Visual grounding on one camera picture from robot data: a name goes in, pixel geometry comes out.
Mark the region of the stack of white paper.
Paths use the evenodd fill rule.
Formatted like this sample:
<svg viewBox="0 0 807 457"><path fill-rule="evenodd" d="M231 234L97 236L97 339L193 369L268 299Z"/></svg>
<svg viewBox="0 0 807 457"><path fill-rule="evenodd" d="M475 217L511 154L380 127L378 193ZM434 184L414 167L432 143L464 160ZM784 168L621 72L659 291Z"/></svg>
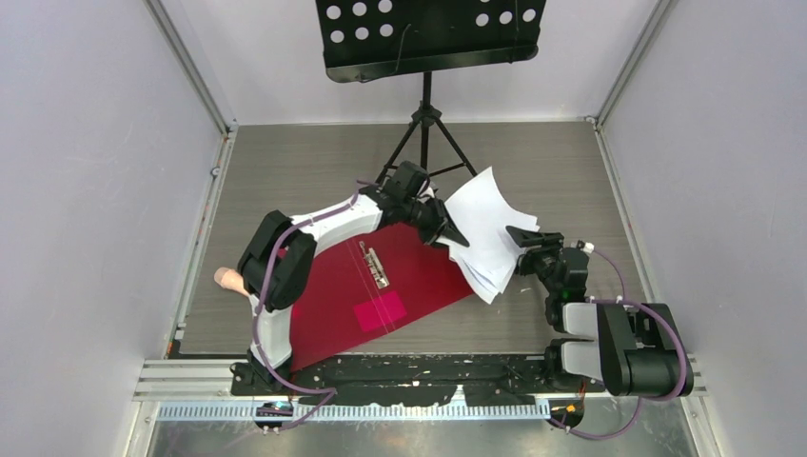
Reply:
<svg viewBox="0 0 807 457"><path fill-rule="evenodd" d="M538 217L514 209L502 195L491 167L457 189L446 201L448 215L466 239L466 247L442 236L449 259L457 264L473 292L490 305L504 293L519 257L525 252L506 231L540 228Z"/></svg>

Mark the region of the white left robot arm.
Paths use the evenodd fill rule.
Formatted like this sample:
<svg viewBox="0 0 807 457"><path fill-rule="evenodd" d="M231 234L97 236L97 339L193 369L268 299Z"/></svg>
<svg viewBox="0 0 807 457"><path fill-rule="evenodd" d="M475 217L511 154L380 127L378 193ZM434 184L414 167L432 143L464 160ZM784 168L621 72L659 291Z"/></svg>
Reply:
<svg viewBox="0 0 807 457"><path fill-rule="evenodd" d="M316 256L396 224L417 229L428 246L470 245L445 202L432 192L427 172L409 161L380 183L360 183L336 205L297 216L279 210L264 216L236 270L251 305L250 362L266 392L279 394L290 386L291 315Z"/></svg>

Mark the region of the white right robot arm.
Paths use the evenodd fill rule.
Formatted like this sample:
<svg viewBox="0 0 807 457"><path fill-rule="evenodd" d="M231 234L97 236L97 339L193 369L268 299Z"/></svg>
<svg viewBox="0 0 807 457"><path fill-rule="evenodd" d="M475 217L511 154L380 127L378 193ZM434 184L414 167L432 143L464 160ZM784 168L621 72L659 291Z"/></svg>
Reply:
<svg viewBox="0 0 807 457"><path fill-rule="evenodd" d="M544 286L545 318L562 335L545 352L548 386L563 391L587 379L614 396L656 401L694 390L695 372L667 305L590 296L588 267L597 253L591 243L567 245L558 232L506 231L523 250L516 272Z"/></svg>

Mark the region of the red plastic folder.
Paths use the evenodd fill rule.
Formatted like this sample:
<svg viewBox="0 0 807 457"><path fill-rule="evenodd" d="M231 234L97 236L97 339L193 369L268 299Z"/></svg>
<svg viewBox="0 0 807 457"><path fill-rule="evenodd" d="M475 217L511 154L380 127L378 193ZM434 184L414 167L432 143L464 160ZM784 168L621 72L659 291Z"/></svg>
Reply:
<svg viewBox="0 0 807 457"><path fill-rule="evenodd" d="M359 242L373 247L390 285L378 289ZM291 367L305 368L403 328L470 296L444 248L396 224L318 255L290 321Z"/></svg>

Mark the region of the pink plastic cylinder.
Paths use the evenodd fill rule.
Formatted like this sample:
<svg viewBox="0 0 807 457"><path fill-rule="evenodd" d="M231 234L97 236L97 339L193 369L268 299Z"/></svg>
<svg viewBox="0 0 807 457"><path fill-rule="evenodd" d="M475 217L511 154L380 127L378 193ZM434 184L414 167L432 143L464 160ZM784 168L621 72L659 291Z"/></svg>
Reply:
<svg viewBox="0 0 807 457"><path fill-rule="evenodd" d="M223 289L234 291L245 297L250 296L245 288L243 277L235 269L218 268L214 273L214 281Z"/></svg>

